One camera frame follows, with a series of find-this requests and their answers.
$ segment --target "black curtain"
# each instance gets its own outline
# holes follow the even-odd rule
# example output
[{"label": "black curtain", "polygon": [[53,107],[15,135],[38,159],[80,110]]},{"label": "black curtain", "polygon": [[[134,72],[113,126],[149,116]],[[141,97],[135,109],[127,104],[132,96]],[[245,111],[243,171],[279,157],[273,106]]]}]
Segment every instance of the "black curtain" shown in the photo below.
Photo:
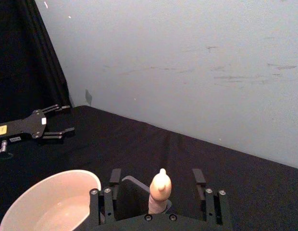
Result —
[{"label": "black curtain", "polygon": [[0,123],[71,105],[66,79],[34,0],[0,0]]}]

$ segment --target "bowl rim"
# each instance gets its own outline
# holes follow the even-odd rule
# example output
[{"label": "bowl rim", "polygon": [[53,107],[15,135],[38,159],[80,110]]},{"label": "bowl rim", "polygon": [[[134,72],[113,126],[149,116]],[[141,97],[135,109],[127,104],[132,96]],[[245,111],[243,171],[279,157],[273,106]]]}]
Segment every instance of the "bowl rim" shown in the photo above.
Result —
[{"label": "bowl rim", "polygon": [[[9,209],[7,210],[7,212],[5,213],[3,219],[1,220],[1,223],[0,223],[0,231],[5,231],[5,221],[7,219],[7,217],[9,216],[9,214],[11,213],[11,211],[13,210],[14,208],[14,205],[17,204],[20,200],[22,200],[23,197],[25,197],[30,191],[32,191],[35,187],[38,187],[40,184],[42,184],[43,182],[45,181],[48,181],[54,177],[58,177],[60,175],[64,175],[64,174],[67,174],[67,173],[71,173],[71,172],[75,172],[75,173],[84,173],[84,174],[87,174],[89,176],[91,176],[92,178],[94,178],[98,184],[98,190],[100,191],[101,190],[101,182],[99,180],[99,178],[92,172],[89,172],[87,170],[82,170],[82,169],[73,169],[73,170],[68,170],[68,171],[64,171],[64,172],[59,172],[59,173],[56,173],[54,175],[51,175],[41,181],[39,181],[38,183],[34,184],[32,187],[30,187],[29,189],[27,189],[21,196],[18,197],[18,199],[16,199],[13,204],[9,207]],[[83,221],[88,217],[89,215],[89,212],[88,214],[84,217],[84,219],[80,220],[79,223],[77,223],[72,230],[74,230],[75,228],[77,228],[81,223],[83,223]]]}]

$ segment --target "yellow label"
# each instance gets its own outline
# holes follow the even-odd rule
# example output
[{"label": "yellow label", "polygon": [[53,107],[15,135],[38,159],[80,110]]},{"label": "yellow label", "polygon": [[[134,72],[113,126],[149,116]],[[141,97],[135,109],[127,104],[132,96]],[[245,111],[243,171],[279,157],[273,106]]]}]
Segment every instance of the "yellow label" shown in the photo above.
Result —
[{"label": "yellow label", "polygon": [[0,126],[0,135],[4,135],[7,133],[7,125]]}]

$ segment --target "sticker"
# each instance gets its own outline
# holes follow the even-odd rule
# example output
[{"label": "sticker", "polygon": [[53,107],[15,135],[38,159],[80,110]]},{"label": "sticker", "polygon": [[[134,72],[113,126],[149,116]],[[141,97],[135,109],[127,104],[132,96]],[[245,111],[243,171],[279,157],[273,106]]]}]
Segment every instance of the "sticker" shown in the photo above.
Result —
[{"label": "sticker", "polygon": [[20,141],[21,137],[18,136],[18,137],[10,138],[9,140],[10,142],[16,142],[16,141]]},{"label": "sticker", "polygon": [[47,124],[47,119],[44,117],[44,118],[42,118],[41,119],[41,123],[42,123],[42,125],[45,125],[45,124]]},{"label": "sticker", "polygon": [[7,133],[7,125],[0,126],[0,135],[4,135]]}]

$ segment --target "metal screw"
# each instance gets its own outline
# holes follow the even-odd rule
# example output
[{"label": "metal screw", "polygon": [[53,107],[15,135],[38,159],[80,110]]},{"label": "metal screw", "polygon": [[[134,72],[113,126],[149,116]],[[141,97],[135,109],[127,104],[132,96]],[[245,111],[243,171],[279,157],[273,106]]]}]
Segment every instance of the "metal screw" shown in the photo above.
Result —
[{"label": "metal screw", "polygon": [[150,214],[145,215],[145,220],[146,221],[151,221],[152,220],[152,216]]},{"label": "metal screw", "polygon": [[171,220],[171,221],[175,221],[175,220],[177,220],[177,216],[176,216],[175,214],[171,214],[171,215],[169,216],[169,220]]},{"label": "metal screw", "polygon": [[106,189],[104,189],[104,192],[105,192],[105,193],[109,193],[110,191],[111,191],[110,188],[106,188]]},{"label": "metal screw", "polygon": [[206,192],[207,193],[212,193],[213,191],[212,191],[212,189],[206,189]]},{"label": "metal screw", "polygon": [[94,189],[94,190],[92,190],[90,193],[91,193],[92,195],[95,195],[95,194],[98,193],[98,190]]},{"label": "metal screw", "polygon": [[226,195],[226,192],[224,190],[219,191],[220,195]]}]

